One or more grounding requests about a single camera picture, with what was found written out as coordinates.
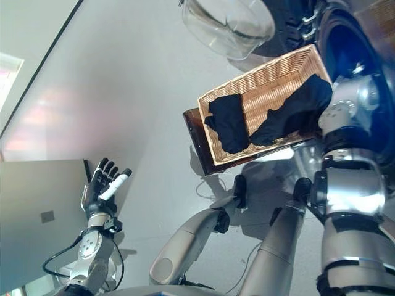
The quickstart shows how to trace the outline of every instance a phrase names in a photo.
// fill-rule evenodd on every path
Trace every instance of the gray floor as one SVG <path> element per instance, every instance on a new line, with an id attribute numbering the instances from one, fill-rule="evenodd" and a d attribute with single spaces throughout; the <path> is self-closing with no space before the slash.
<path id="1" fill-rule="evenodd" d="M 146 285 L 151 262 L 177 227 L 225 196 L 243 172 L 248 209 L 228 233 L 212 235 L 187 274 L 225 292 L 265 236 L 272 210 L 290 197 L 295 166 L 260 159 L 201 177 L 181 114 L 241 72 L 187 32 L 177 2 L 84 1 L 1 139 L 2 152 L 6 161 L 86 158 L 94 164 L 108 157 L 133 170 L 117 196 L 123 288 Z M 308 214 L 293 296 L 318 295 L 322 231 Z"/>

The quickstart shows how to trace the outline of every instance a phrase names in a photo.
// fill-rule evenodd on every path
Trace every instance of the folded black clothing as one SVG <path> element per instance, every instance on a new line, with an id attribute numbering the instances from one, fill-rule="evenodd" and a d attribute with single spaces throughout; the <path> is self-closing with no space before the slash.
<path id="1" fill-rule="evenodd" d="M 217 132 L 224 151 L 235 154 L 249 146 L 240 94 L 216 98 L 209 103 L 209 112 L 212 116 L 204 123 Z"/>
<path id="2" fill-rule="evenodd" d="M 318 131 L 318 119 L 332 98 L 332 87 L 316 74 L 310 76 L 277 110 L 269 109 L 267 119 L 251 135 L 258 146 L 271 146 L 273 141 L 295 131 Z"/>

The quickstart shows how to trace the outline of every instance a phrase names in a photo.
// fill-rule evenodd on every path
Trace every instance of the wicker basket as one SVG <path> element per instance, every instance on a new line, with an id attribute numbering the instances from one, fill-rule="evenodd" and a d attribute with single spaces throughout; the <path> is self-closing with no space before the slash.
<path id="1" fill-rule="evenodd" d="M 278 109 L 285 99 L 297 90 L 311 75 L 331 83 L 326 68 L 314 45 L 309 45 L 273 59 L 229 82 L 209 91 L 199 98 L 199 110 L 202 121 L 211 115 L 209 102 L 218 97 L 240 93 L 248 135 L 251 135 L 267 118 L 268 109 Z M 204 125 L 211 155 L 216 165 L 239 160 L 261 152 L 270 152 L 278 148 L 305 141 L 309 137 L 300 137 L 298 133 L 277 139 L 269 147 L 250 144 L 247 149 L 229 154 L 222 149 L 218 134 Z"/>

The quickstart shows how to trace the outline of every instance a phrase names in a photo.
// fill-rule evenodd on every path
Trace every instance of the clear glass bowl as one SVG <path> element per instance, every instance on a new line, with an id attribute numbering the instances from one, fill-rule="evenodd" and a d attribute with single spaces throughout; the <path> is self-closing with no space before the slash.
<path id="1" fill-rule="evenodd" d="M 185 0 L 183 22 L 203 44 L 233 60 L 245 59 L 275 33 L 263 0 Z"/>

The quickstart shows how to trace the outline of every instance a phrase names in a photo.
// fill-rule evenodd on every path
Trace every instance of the basket rim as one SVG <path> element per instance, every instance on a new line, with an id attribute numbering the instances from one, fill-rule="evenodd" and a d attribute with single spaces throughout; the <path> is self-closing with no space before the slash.
<path id="1" fill-rule="evenodd" d="M 323 77 L 322 77 L 322 78 L 323 78 L 324 80 L 327 80 L 329 83 L 332 84 L 331 79 L 330 79 L 330 77 L 329 77 L 329 74 L 328 74 L 328 72 L 327 72 L 327 70 L 326 70 L 326 67 L 325 67 L 324 64 L 323 64 L 322 58 L 321 58 L 320 54 L 318 53 L 317 47 L 316 47 L 314 44 L 310 44 L 310 45 L 303 46 L 303 47 L 301 47 L 301 48 L 299 48 L 299 49 L 296 49 L 296 50 L 294 50 L 294 51 L 288 52 L 288 53 L 286 53 L 286 54 L 284 54 L 284 55 L 281 55 L 281 56 L 279 56 L 279 57 L 276 57 L 276 58 L 274 58 L 274 59 L 272 59 L 272 60 L 270 60 L 270 61 L 268 61 L 268 62 L 266 62 L 266 63 L 264 63 L 264 64 L 262 64 L 262 65 L 260 65 L 260 66 L 257 66 L 256 68 L 251 69 L 250 71 L 248 71 L 248 72 L 246 72 L 246 73 L 243 73 L 243 74 L 241 74 L 241 75 L 239 75 L 239 76 L 237 76 L 237 77 L 234 77 L 234 78 L 232 78 L 231 80 L 228 80 L 228 81 L 222 83 L 220 86 L 217 86 L 216 88 L 211 89 L 210 91 L 205 92 L 203 95 L 201 95 L 201 96 L 197 99 L 197 104 L 198 104 L 198 106 L 199 106 L 200 117 L 201 117 L 201 120 L 202 120 L 202 122 L 203 122 L 204 133 L 206 134 L 207 142 L 208 142 L 208 144 L 209 144 L 209 149 L 210 149 L 210 153 L 211 153 L 211 157 L 212 157 L 212 160 L 213 160 L 213 162 L 214 162 L 214 165 L 223 165 L 223 164 L 225 164 L 225 163 L 233 162 L 233 161 L 240 160 L 240 159 L 243 159 L 243 158 L 246 158 L 246 157 L 250 157 L 250 156 L 252 156 L 252 155 L 255 155 L 255 154 L 258 154 L 258 153 L 264 152 L 264 151 L 260 151 L 260 152 L 259 152 L 259 151 L 252 151 L 252 152 L 250 152 L 250 153 L 237 156 L 237 157 L 235 157 L 235 158 L 233 158 L 233 159 L 231 159 L 231 160 L 227 160 L 227 161 L 217 161 L 217 159 L 215 158 L 214 150 L 213 150 L 213 144 L 214 144 L 214 143 L 213 143 L 211 137 L 209 136 L 209 128 L 207 127 L 206 124 L 204 124 L 204 120 L 205 120 L 206 118 L 205 118 L 205 116 L 204 116 L 204 114 L 203 114 L 203 111 L 202 111 L 202 102 L 201 102 L 202 99 L 203 99 L 204 97 L 206 97 L 208 94 L 210 94 L 210 93 L 212 93 L 212 92 L 215 92 L 215 91 L 217 91 L 217 90 L 220 89 L 220 88 L 224 88 L 226 85 L 228 85 L 228 84 L 230 84 L 230 83 L 232 83 L 232 82 L 235 82 L 235 81 L 238 81 L 238 80 L 240 80 L 240 79 L 243 79 L 244 77 L 246 77 L 246 76 L 248 76 L 248 75 L 254 74 L 255 72 L 258 72 L 259 70 L 261 70 L 261 69 L 263 69 L 263 68 L 269 67 L 270 65 L 279 62 L 280 60 L 286 59 L 286 58 L 288 58 L 288 57 L 290 57 L 290 56 L 293 56 L 293 55 L 295 55 L 295 54 L 297 54 L 297 53 L 299 53 L 299 52 L 304 52 L 304 51 L 306 51 L 306 52 L 308 52 L 308 53 L 310 53 L 310 54 L 313 54 L 313 55 L 317 58 L 317 60 L 318 60 L 318 61 L 321 63 L 321 65 L 322 65 L 322 70 L 323 70 L 323 71 L 322 71 L 322 73 L 323 73 Z M 292 143 L 288 143 L 288 142 L 287 142 L 286 144 L 284 144 L 284 146 L 286 147 L 286 146 L 289 145 L 289 144 L 292 144 Z M 280 148 L 279 146 L 276 146 L 276 145 L 273 145 L 273 146 L 270 146 L 270 147 L 273 147 L 273 149 L 278 149 L 278 148 Z"/>

